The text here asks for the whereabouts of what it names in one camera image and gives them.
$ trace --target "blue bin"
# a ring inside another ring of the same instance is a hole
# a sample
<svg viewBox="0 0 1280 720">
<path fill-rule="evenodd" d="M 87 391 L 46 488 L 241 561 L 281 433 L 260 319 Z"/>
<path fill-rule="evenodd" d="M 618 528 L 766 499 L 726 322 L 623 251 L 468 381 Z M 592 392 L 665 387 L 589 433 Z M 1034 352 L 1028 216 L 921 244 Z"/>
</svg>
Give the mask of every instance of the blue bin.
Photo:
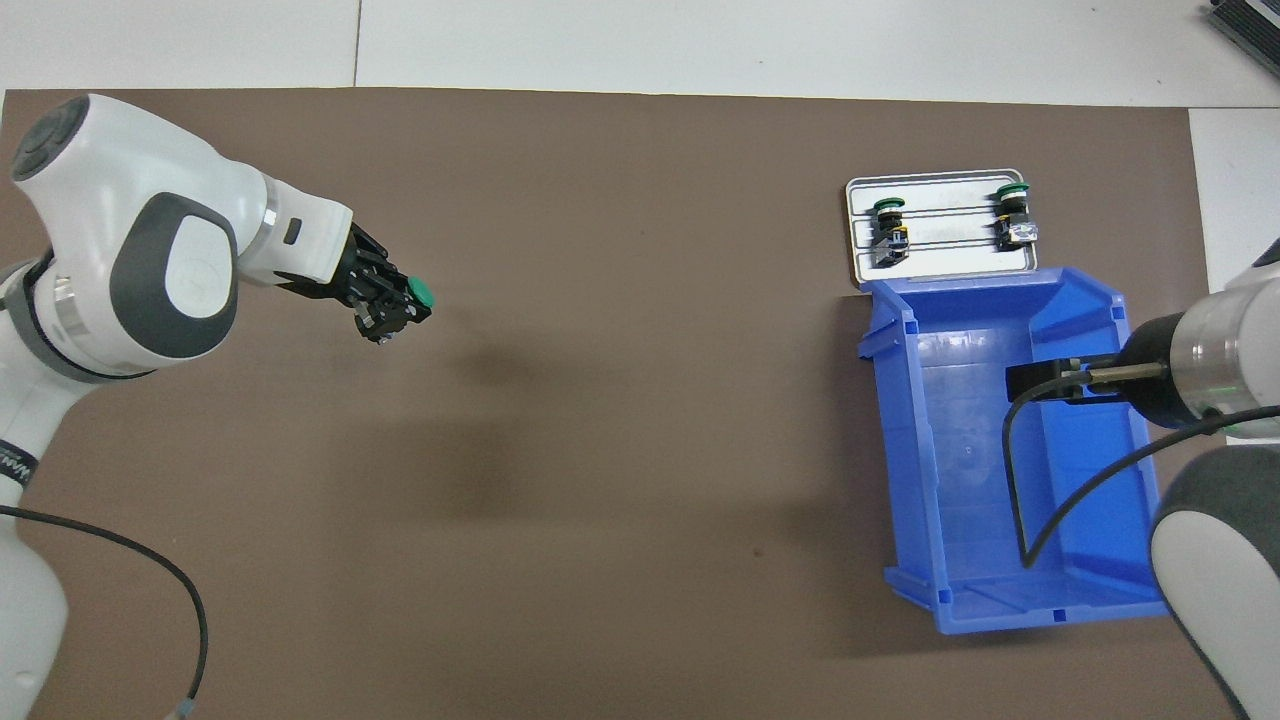
<svg viewBox="0 0 1280 720">
<path fill-rule="evenodd" d="M 1120 473 L 1023 569 L 1000 430 L 1005 368 L 1120 350 L 1124 297 L 1064 268 L 969 279 L 865 283 L 888 460 L 893 591 L 946 634 L 1162 615 L 1147 541 L 1158 501 L 1151 460 Z M 1014 424 L 1029 539 L 1091 475 L 1148 442 L 1125 404 L 1030 404 Z"/>
</svg>

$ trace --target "metal plate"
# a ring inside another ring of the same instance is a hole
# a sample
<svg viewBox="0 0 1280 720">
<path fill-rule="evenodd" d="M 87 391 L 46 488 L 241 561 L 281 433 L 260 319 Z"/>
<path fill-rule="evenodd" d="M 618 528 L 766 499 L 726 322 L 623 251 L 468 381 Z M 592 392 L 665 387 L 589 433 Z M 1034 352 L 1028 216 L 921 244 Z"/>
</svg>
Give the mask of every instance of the metal plate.
<svg viewBox="0 0 1280 720">
<path fill-rule="evenodd" d="M 996 190 L 1023 182 L 1018 170 L 964 170 L 854 178 L 845 188 L 854 279 L 941 278 L 1025 273 L 1036 269 L 1036 246 L 1000 252 L 995 222 Z M 910 228 L 910 255 L 890 268 L 874 264 L 873 228 L 878 200 L 901 197 L 902 222 Z M 1032 213 L 1034 213 L 1034 193 Z"/>
</svg>

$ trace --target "black cable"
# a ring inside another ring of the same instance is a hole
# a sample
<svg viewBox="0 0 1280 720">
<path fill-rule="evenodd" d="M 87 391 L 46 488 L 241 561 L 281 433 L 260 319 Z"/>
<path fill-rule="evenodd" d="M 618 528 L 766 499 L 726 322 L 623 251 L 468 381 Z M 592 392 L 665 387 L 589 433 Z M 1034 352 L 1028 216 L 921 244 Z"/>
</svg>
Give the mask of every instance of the black cable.
<svg viewBox="0 0 1280 720">
<path fill-rule="evenodd" d="M 1184 439 L 1189 439 L 1199 434 L 1213 434 L 1217 430 L 1226 428 L 1229 425 L 1238 425 L 1240 423 L 1249 423 L 1252 420 L 1263 420 L 1266 418 L 1277 418 L 1277 416 L 1280 416 L 1280 405 L 1267 405 L 1263 407 L 1254 407 L 1253 410 L 1242 410 L 1240 413 L 1231 413 L 1230 415 L 1206 415 L 1199 421 L 1187 425 L 1180 430 L 1169 433 L 1167 436 L 1155 442 L 1147 443 L 1139 447 L 1138 450 L 1134 450 L 1129 455 L 1125 455 L 1120 460 L 1116 460 L 1115 462 L 1107 465 L 1106 468 L 1100 470 L 1096 475 L 1085 480 L 1083 486 L 1076 488 L 1076 491 L 1073 492 L 1071 496 L 1068 497 L 1066 501 L 1062 502 L 1062 505 L 1060 505 L 1059 509 L 1053 511 L 1053 515 L 1051 515 L 1048 521 L 1044 523 L 1044 529 L 1039 532 L 1039 536 L 1036 537 L 1036 542 L 1032 543 L 1030 552 L 1023 555 L 1023 568 L 1030 568 L 1032 565 L 1036 564 L 1036 560 L 1039 557 L 1041 551 L 1044 550 L 1044 544 L 1048 543 L 1048 537 L 1053 534 L 1053 530 L 1057 529 L 1057 525 L 1061 524 L 1064 518 L 1066 518 L 1066 514 L 1070 512 L 1073 509 L 1075 509 L 1075 506 L 1079 505 L 1080 501 L 1084 500 L 1091 492 L 1097 489 L 1098 486 L 1111 479 L 1111 477 L 1119 473 L 1120 470 L 1124 470 L 1129 465 L 1133 465 L 1139 460 L 1149 457 L 1160 452 L 1161 450 L 1165 450 L 1166 447 L 1175 446 L 1183 442 Z M 1009 477 L 1011 478 L 1012 469 L 1011 466 L 1006 468 L 1009 469 Z M 1021 533 L 1023 533 L 1021 525 L 1019 525 L 1018 530 L 1019 544 L 1021 544 L 1023 541 Z"/>
<path fill-rule="evenodd" d="M 1018 416 L 1018 413 L 1023 409 L 1023 406 L 1037 397 L 1073 386 L 1084 384 L 1089 382 L 1089 378 L 1091 375 L 1087 370 L 1080 370 L 1078 373 L 1069 373 L 1051 380 L 1044 380 L 1043 383 L 1033 386 L 1030 389 L 1014 398 L 1014 404 L 1009 406 L 1009 413 L 1005 414 L 1005 424 L 1000 432 L 1000 445 L 1005 455 L 1005 482 L 1009 483 L 1009 503 L 1014 509 L 1014 528 L 1018 532 L 1018 557 L 1023 560 L 1023 565 L 1027 568 L 1030 566 L 1027 565 L 1027 532 L 1023 529 L 1023 507 L 1018 502 L 1018 483 L 1014 479 L 1014 418 Z"/>
<path fill-rule="evenodd" d="M 122 534 L 113 533 L 105 528 L 99 528 L 97 525 L 90 525 L 88 523 L 81 523 L 79 520 L 70 520 L 68 518 L 59 518 L 58 515 L 47 515 L 45 512 L 37 512 L 35 510 L 24 510 L 22 507 L 13 507 L 12 505 L 0 505 L 0 515 L 9 515 L 12 518 L 20 518 L 23 520 L 32 520 L 36 523 L 45 523 L 49 525 L 58 525 L 59 528 L 68 528 L 72 530 L 79 530 L 106 541 L 111 541 L 115 544 L 124 546 L 134 552 L 145 555 L 157 562 L 165 570 L 169 570 L 182 587 L 187 588 L 187 594 L 191 596 L 191 603 L 196 607 L 196 623 L 200 624 L 200 657 L 196 660 L 196 674 L 191 679 L 191 689 L 187 691 L 187 698 L 195 701 L 196 693 L 200 692 L 200 682 L 205 676 L 205 659 L 209 656 L 209 623 L 205 619 L 205 603 L 200 600 L 200 592 L 196 591 L 196 583 L 191 582 L 191 578 L 173 564 L 172 560 L 160 555 L 159 552 L 151 550 L 150 547 L 132 541 Z"/>
</svg>

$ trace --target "green button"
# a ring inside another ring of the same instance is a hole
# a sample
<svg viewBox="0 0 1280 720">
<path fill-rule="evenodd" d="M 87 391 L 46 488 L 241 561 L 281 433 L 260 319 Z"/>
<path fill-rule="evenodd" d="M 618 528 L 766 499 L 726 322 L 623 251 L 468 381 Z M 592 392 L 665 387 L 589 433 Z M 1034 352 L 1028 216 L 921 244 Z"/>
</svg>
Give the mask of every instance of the green button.
<svg viewBox="0 0 1280 720">
<path fill-rule="evenodd" d="M 413 297 L 417 299 L 417 301 L 421 302 L 422 305 L 426 305 L 428 307 L 435 307 L 435 296 L 431 295 L 431 288 L 426 287 L 426 283 L 422 282 L 422 278 L 417 277 L 410 278 L 408 291 L 412 292 Z"/>
</svg>

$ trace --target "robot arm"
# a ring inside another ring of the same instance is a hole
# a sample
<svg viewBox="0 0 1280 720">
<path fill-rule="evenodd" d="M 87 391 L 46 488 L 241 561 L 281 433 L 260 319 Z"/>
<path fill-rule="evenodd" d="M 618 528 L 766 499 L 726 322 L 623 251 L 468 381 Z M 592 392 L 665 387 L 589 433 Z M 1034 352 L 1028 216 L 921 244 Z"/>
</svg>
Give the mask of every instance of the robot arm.
<svg viewBox="0 0 1280 720">
<path fill-rule="evenodd" d="M 86 95 L 42 117 L 19 142 L 12 178 L 51 249 L 0 269 L 0 505 L 18 505 L 63 416 L 90 391 L 218 347 L 238 279 L 335 299 L 379 343 L 431 314 L 426 286 L 401 274 L 348 208 L 110 97 Z M 67 602 L 12 516 L 0 516 L 0 720 L 22 720 Z"/>
<path fill-rule="evenodd" d="M 1280 405 L 1280 241 L 1226 290 L 1185 313 L 1140 325 L 1094 377 L 1155 368 L 1155 377 L 1092 389 L 1111 392 L 1157 425 L 1188 428 L 1216 415 Z M 1010 369 L 1027 384 L 1082 359 Z M 1016 388 L 1010 388 L 1011 395 Z M 1080 391 L 1074 397 L 1082 401 Z M 1224 428 L 1243 438 L 1280 437 L 1271 416 Z M 1161 501 L 1152 568 L 1179 626 L 1240 717 L 1280 717 L 1280 452 L 1229 446 L 1189 464 Z"/>
<path fill-rule="evenodd" d="M 128 104 L 82 96 L 22 140 L 13 179 L 52 243 L 36 281 L 56 350 L 128 375 L 198 357 L 236 318 L 236 278 L 334 297 L 370 340 L 430 314 L 348 208 L 219 155 Z"/>
</svg>

